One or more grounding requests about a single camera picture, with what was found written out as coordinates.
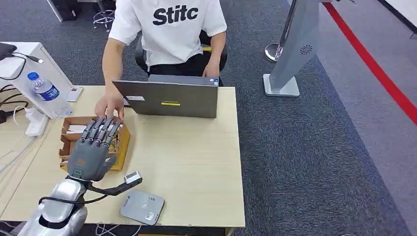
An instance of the person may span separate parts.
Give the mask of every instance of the person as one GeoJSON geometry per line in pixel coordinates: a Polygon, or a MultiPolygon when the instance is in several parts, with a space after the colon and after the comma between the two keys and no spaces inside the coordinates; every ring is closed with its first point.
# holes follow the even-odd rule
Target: person
{"type": "Polygon", "coordinates": [[[219,77],[226,28],[219,0],[117,0],[103,54],[105,94],[94,112],[109,116],[116,110],[123,120],[122,95],[112,80],[121,78],[123,49],[138,32],[142,31],[148,74],[219,77]],[[202,30],[211,37],[209,56],[199,40],[202,30]]]}

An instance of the robotic finger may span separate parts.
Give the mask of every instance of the robotic finger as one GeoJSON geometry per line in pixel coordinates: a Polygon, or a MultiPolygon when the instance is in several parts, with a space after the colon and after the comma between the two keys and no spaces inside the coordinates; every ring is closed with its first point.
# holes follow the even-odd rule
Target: robotic finger
{"type": "Polygon", "coordinates": [[[95,135],[97,134],[98,128],[100,127],[101,123],[103,123],[104,119],[105,119],[104,117],[100,117],[100,118],[98,118],[97,122],[95,123],[95,125],[94,125],[94,127],[93,127],[93,129],[92,129],[92,131],[89,135],[89,139],[91,141],[94,140],[95,135]]]}
{"type": "Polygon", "coordinates": [[[87,127],[84,129],[83,134],[81,135],[81,140],[85,140],[90,133],[91,127],[95,124],[95,121],[92,120],[88,123],[87,127]]]}
{"type": "Polygon", "coordinates": [[[103,127],[100,130],[100,133],[98,133],[97,139],[95,142],[101,143],[103,141],[104,135],[106,135],[107,129],[109,128],[110,124],[113,121],[114,116],[111,116],[107,119],[106,123],[104,123],[103,127]]]}
{"type": "Polygon", "coordinates": [[[113,128],[112,128],[112,130],[110,130],[109,135],[107,135],[106,141],[104,141],[103,145],[107,145],[107,146],[110,145],[110,142],[112,141],[113,136],[115,135],[115,133],[116,133],[117,129],[119,128],[119,126],[120,126],[120,122],[116,122],[113,125],[113,128]]]}

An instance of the laptop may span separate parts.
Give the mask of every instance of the laptop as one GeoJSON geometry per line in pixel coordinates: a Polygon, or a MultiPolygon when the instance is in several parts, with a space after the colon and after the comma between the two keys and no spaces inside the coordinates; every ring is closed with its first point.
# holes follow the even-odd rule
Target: laptop
{"type": "Polygon", "coordinates": [[[216,77],[150,75],[148,81],[113,80],[138,114],[216,118],[216,77]]]}

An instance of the silver robotic arm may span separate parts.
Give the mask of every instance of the silver robotic arm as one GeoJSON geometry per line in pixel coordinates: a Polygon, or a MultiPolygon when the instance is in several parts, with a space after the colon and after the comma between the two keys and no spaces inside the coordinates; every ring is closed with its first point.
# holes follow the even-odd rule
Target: silver robotic arm
{"type": "Polygon", "coordinates": [[[116,161],[114,156],[107,157],[109,143],[120,126],[116,122],[107,132],[112,120],[112,117],[107,120],[99,118],[87,125],[68,160],[68,176],[56,184],[49,197],[39,200],[36,211],[18,236],[75,236],[87,218],[86,204],[108,195],[116,196],[142,182],[136,171],[126,175],[124,183],[114,188],[99,189],[92,185],[93,181],[102,180],[116,161]],[[84,201],[87,190],[103,196],[84,201]]]}

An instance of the cardboard box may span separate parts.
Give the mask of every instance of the cardboard box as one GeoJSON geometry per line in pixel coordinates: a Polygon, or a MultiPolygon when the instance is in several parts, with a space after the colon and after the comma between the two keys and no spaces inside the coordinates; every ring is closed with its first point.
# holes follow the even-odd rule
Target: cardboard box
{"type": "MultiPolygon", "coordinates": [[[[68,159],[72,153],[77,140],[82,133],[67,134],[70,125],[87,125],[91,120],[97,120],[97,117],[67,117],[64,119],[61,129],[60,140],[63,142],[62,148],[58,155],[61,158],[60,168],[67,171],[68,159]]],[[[109,155],[116,154],[116,162],[111,171],[121,171],[123,169],[124,160],[126,158],[127,148],[129,146],[130,133],[126,124],[122,124],[115,137],[110,143],[109,155]]]]}

